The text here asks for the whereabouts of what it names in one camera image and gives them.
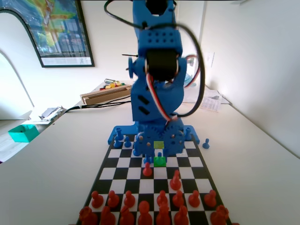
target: chessboard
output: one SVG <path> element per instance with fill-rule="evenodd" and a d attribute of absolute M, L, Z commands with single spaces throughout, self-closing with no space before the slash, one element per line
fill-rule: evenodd
<path fill-rule="evenodd" d="M 126 136 L 129 137 L 131 142 L 131 147 L 129 148 L 124 146 Z M 128 190 L 130 190 L 135 197 L 135 204 L 129 211 L 134 215 L 136 225 L 137 219 L 140 216 L 138 205 L 141 201 L 147 201 L 149 203 L 149 213 L 152 216 L 152 224 L 156 224 L 155 218 L 159 213 L 157 197 L 161 190 L 164 190 L 166 193 L 171 224 L 174 224 L 173 219 L 175 214 L 179 211 L 179 208 L 172 202 L 176 191 L 171 189 L 170 180 L 173 178 L 174 172 L 179 170 L 180 181 L 182 183 L 180 190 L 184 196 L 184 205 L 188 210 L 187 217 L 189 224 L 211 225 L 211 213 L 216 210 L 217 206 L 223 205 L 223 203 L 194 137 L 192 136 L 192 141 L 184 142 L 185 148 L 181 154 L 167 158 L 166 167 L 153 167 L 152 163 L 150 167 L 153 173 L 148 177 L 143 175 L 143 169 L 145 167 L 143 159 L 145 155 L 138 157 L 133 155 L 134 140 L 135 135 L 124 135 L 123 140 L 121 140 L 121 142 L 123 142 L 121 147 L 115 148 L 113 145 L 114 142 L 112 142 L 108 148 L 107 154 L 84 205 L 84 207 L 89 206 L 92 212 L 97 215 L 98 224 L 101 219 L 101 210 L 105 205 L 107 206 L 108 193 L 111 190 L 120 198 L 118 206 L 111 209 L 111 213 L 115 215 L 116 224 L 119 224 L 120 210 L 124 206 L 125 193 Z M 162 153 L 162 150 L 155 150 L 155 155 L 157 156 L 159 152 Z M 194 190 L 199 191 L 201 202 L 197 208 L 193 208 L 188 202 L 188 197 Z M 204 196 L 208 194 L 210 190 L 215 190 L 217 194 L 217 204 L 213 208 L 205 205 L 204 202 Z M 91 205 L 91 193 L 93 191 L 98 191 L 104 198 L 104 203 L 97 209 Z M 232 224 L 230 219 L 228 219 L 226 223 L 227 225 Z"/>

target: table surface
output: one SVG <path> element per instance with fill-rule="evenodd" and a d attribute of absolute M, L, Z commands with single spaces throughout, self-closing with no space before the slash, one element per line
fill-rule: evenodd
<path fill-rule="evenodd" d="M 183 104 L 188 111 L 192 104 Z M 299 224 L 300 161 L 230 105 L 198 109 L 201 152 L 233 222 Z M 131 125 L 131 105 L 66 113 L 0 165 L 0 223 L 75 224 L 116 125 Z"/>

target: red chess piece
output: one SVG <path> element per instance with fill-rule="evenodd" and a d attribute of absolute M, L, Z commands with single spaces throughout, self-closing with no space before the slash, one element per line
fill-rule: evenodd
<path fill-rule="evenodd" d="M 108 202 L 107 202 L 108 206 L 111 208 L 115 208 L 119 204 L 119 200 L 120 200 L 119 196 L 117 196 L 114 193 L 114 191 L 110 191 L 108 193 L 108 196 L 109 196 Z"/>
<path fill-rule="evenodd" d="M 144 176 L 149 177 L 152 174 L 152 169 L 150 168 L 150 164 L 146 163 L 145 164 L 145 168 L 143 169 L 142 173 L 144 174 Z"/>
<path fill-rule="evenodd" d="M 94 208 L 99 208 L 103 204 L 103 197 L 102 195 L 98 194 L 98 191 L 93 191 L 92 192 L 92 206 Z"/>
<path fill-rule="evenodd" d="M 152 217 L 149 214 L 149 203 L 147 201 L 140 202 L 139 211 L 141 215 L 138 219 L 138 225 L 152 225 Z"/>
<path fill-rule="evenodd" d="M 184 200 L 183 200 L 183 197 L 182 197 L 182 192 L 180 190 L 177 191 L 176 195 L 173 196 L 173 204 L 176 206 L 176 207 L 180 207 L 183 205 L 184 203 Z"/>
<path fill-rule="evenodd" d="M 170 180 L 170 186 L 174 191 L 177 191 L 181 188 L 181 182 L 179 180 L 179 170 L 175 170 L 173 179 Z"/>
<path fill-rule="evenodd" d="M 162 202 L 159 207 L 159 214 L 156 216 L 157 225 L 170 225 L 171 219 L 169 217 L 168 203 Z"/>
<path fill-rule="evenodd" d="M 84 207 L 79 212 L 79 220 L 82 225 L 97 225 L 98 217 L 95 213 L 92 213 L 92 209 L 89 206 Z"/>
<path fill-rule="evenodd" d="M 116 217 L 111 213 L 108 206 L 103 207 L 101 212 L 100 225 L 114 225 L 116 222 Z"/>
<path fill-rule="evenodd" d="M 215 207 L 217 204 L 216 192 L 214 190 L 210 190 L 210 193 L 204 196 L 204 202 L 209 207 Z"/>
<path fill-rule="evenodd" d="M 156 202 L 157 202 L 158 206 L 160 206 L 161 203 L 167 203 L 168 204 L 168 199 L 165 196 L 165 191 L 161 190 L 159 192 L 159 196 L 157 197 Z"/>
<path fill-rule="evenodd" d="M 121 209 L 120 225 L 134 225 L 135 218 L 131 212 L 129 212 L 129 207 L 124 205 Z"/>
<path fill-rule="evenodd" d="M 226 225 L 226 220 L 229 218 L 229 211 L 223 205 L 219 205 L 217 210 L 210 215 L 212 225 Z"/>
<path fill-rule="evenodd" d="M 135 204 L 135 197 L 131 194 L 131 191 L 127 191 L 125 195 L 126 198 L 124 200 L 124 204 L 131 208 Z"/>
<path fill-rule="evenodd" d="M 199 192 L 197 190 L 193 191 L 193 193 L 188 197 L 188 202 L 194 208 L 200 205 Z"/>
<path fill-rule="evenodd" d="M 174 216 L 175 225 L 188 225 L 188 209 L 182 205 L 180 206 L 179 212 Z"/>

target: chess square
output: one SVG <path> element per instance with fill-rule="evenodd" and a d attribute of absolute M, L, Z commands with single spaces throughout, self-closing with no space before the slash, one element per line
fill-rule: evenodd
<path fill-rule="evenodd" d="M 173 204 L 173 197 L 175 196 L 176 194 L 175 193 L 172 193 L 172 194 L 169 194 L 169 198 L 170 198 L 170 209 L 171 209 L 171 211 L 179 211 L 179 207 L 177 207 L 177 206 L 175 206 L 174 204 Z M 185 200 L 185 198 L 184 198 L 184 195 L 182 195 L 182 197 L 183 197 L 183 205 L 184 206 L 187 206 L 187 203 L 186 203 L 186 200 Z"/>
<path fill-rule="evenodd" d="M 191 167 L 188 157 L 178 157 L 177 162 L 179 167 Z"/>
<path fill-rule="evenodd" d="M 188 202 L 188 198 L 191 196 L 192 193 L 185 193 L 184 194 L 184 197 L 186 199 L 186 203 L 187 203 L 187 210 L 188 211 L 204 211 L 204 208 L 203 208 L 203 202 L 201 201 L 200 199 L 200 195 L 198 196 L 199 200 L 200 200 L 200 205 L 196 208 L 194 208 L 193 206 L 191 206 Z"/>
<path fill-rule="evenodd" d="M 140 180 L 140 193 L 141 194 L 153 194 L 154 193 L 154 181 L 151 180 Z"/>
<path fill-rule="evenodd" d="M 154 212 L 153 211 L 149 211 L 149 214 L 151 215 L 152 217 L 152 225 L 154 225 L 154 221 L 155 221 L 155 218 L 154 218 Z M 135 225 L 138 225 L 138 218 L 139 216 L 141 215 L 141 213 L 138 211 L 136 213 L 136 222 L 135 222 Z"/>
<path fill-rule="evenodd" d="M 117 168 L 123 167 L 128 168 L 130 163 L 130 158 L 119 158 Z"/>
<path fill-rule="evenodd" d="M 137 207 L 138 207 L 137 201 L 138 201 L 138 198 L 139 198 L 139 194 L 132 194 L 132 196 L 135 197 L 135 204 L 134 204 L 131 208 L 129 208 L 129 211 L 130 211 L 130 212 L 136 212 L 136 211 L 137 211 Z M 123 206 L 125 205 L 125 204 L 124 204 L 125 198 L 126 198 L 126 195 L 124 194 L 124 195 L 123 195 L 123 201 L 122 201 L 121 209 L 122 209 Z"/>
<path fill-rule="evenodd" d="M 116 168 L 116 172 L 114 173 L 114 180 L 126 180 L 128 173 L 128 168 Z"/>
<path fill-rule="evenodd" d="M 154 194 L 154 211 L 156 211 L 156 212 L 159 212 L 159 206 L 158 206 L 158 203 L 157 203 L 158 196 L 159 196 L 159 193 L 155 193 Z M 171 207 L 170 207 L 170 195 L 169 194 L 165 194 L 165 196 L 168 199 L 169 211 L 171 211 Z"/>
<path fill-rule="evenodd" d="M 125 147 L 125 142 L 123 143 L 122 149 L 133 149 L 133 142 L 130 142 L 131 145 L 129 147 Z"/>
<path fill-rule="evenodd" d="M 124 194 L 126 180 L 112 180 L 110 191 L 116 194 Z"/>
<path fill-rule="evenodd" d="M 176 157 L 188 157 L 187 150 L 183 149 L 182 153 L 177 153 Z"/>
<path fill-rule="evenodd" d="M 209 225 L 210 218 L 207 220 L 206 214 L 204 211 L 189 211 L 188 219 L 191 225 L 198 225 L 201 221 L 201 225 Z"/>
<path fill-rule="evenodd" d="M 171 179 L 168 179 L 168 188 L 169 188 L 169 193 L 172 193 L 172 194 L 174 194 L 174 193 L 176 193 L 177 191 L 175 191 L 175 190 L 173 190 L 172 188 L 171 188 L 171 186 L 170 186 L 170 181 L 171 181 Z M 182 183 L 181 183 L 181 187 L 180 187 L 180 189 L 179 189 L 182 193 L 184 193 L 184 191 L 183 191 L 183 187 L 182 187 Z"/>
<path fill-rule="evenodd" d="M 212 190 L 208 179 L 195 179 L 199 193 L 209 193 Z"/>
<path fill-rule="evenodd" d="M 99 194 L 107 194 L 111 188 L 113 180 L 97 180 L 95 184 L 95 191 Z"/>
<path fill-rule="evenodd" d="M 140 179 L 140 178 L 141 178 L 141 168 L 140 167 L 128 168 L 127 179 Z"/>
<path fill-rule="evenodd" d="M 142 167 L 142 157 L 130 158 L 129 167 Z"/>
<path fill-rule="evenodd" d="M 173 225 L 175 224 L 175 222 L 174 222 L 174 217 L 175 217 L 175 215 L 176 215 L 176 213 L 177 213 L 178 211 L 179 211 L 178 208 L 177 208 L 176 211 L 171 211 L 171 219 L 172 219 L 172 224 L 173 224 Z"/>
<path fill-rule="evenodd" d="M 179 167 L 167 167 L 167 177 L 168 179 L 172 179 L 175 171 L 178 170 L 179 171 Z"/>
<path fill-rule="evenodd" d="M 121 151 L 119 149 L 111 149 L 108 157 L 109 158 L 119 158 Z"/>
<path fill-rule="evenodd" d="M 192 167 L 194 177 L 196 179 L 207 179 L 208 175 L 204 167 Z"/>
<path fill-rule="evenodd" d="M 141 203 L 141 201 L 147 201 L 149 203 L 149 211 L 154 211 L 153 194 L 139 194 L 139 199 L 137 201 L 137 205 L 139 205 Z"/>
<path fill-rule="evenodd" d="M 108 198 L 108 194 L 101 194 L 102 197 L 103 197 L 103 202 L 105 203 L 107 198 Z M 101 212 L 103 207 L 105 206 L 105 204 L 102 204 L 99 208 L 94 208 L 92 206 L 92 198 L 90 199 L 90 204 L 89 204 L 89 207 L 92 209 L 92 212 Z"/>
<path fill-rule="evenodd" d="M 168 180 L 154 180 L 154 193 L 159 193 L 162 190 L 169 193 Z"/>
<path fill-rule="evenodd" d="M 119 158 L 107 158 L 104 167 L 116 168 Z"/>
<path fill-rule="evenodd" d="M 112 180 L 114 177 L 115 171 L 116 171 L 116 168 L 103 168 L 99 179 L 100 180 Z"/>
<path fill-rule="evenodd" d="M 166 167 L 154 167 L 153 173 L 154 179 L 168 179 Z"/>
<path fill-rule="evenodd" d="M 120 158 L 130 158 L 132 154 L 132 149 L 122 149 Z"/>
<path fill-rule="evenodd" d="M 199 157 L 189 157 L 191 167 L 203 167 L 202 161 Z"/>
<path fill-rule="evenodd" d="M 166 167 L 178 167 L 178 162 L 176 157 L 168 157 Z"/>
<path fill-rule="evenodd" d="M 200 151 L 198 149 L 186 149 L 189 157 L 200 157 Z"/>
<path fill-rule="evenodd" d="M 124 193 L 131 191 L 132 194 L 138 194 L 140 189 L 140 180 L 126 180 Z"/>
<path fill-rule="evenodd" d="M 184 142 L 185 149 L 195 149 L 195 143 L 194 142 Z"/>
<path fill-rule="evenodd" d="M 194 174 L 191 167 L 179 167 L 181 179 L 194 179 Z"/>
<path fill-rule="evenodd" d="M 194 190 L 197 190 L 197 184 L 194 179 L 181 179 L 181 184 L 184 193 L 192 193 Z"/>

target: framed poster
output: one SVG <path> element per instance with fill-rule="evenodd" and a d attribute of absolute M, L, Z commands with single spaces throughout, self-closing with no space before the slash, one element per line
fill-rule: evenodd
<path fill-rule="evenodd" d="M 44 68 L 94 67 L 79 0 L 0 0 L 24 25 Z"/>

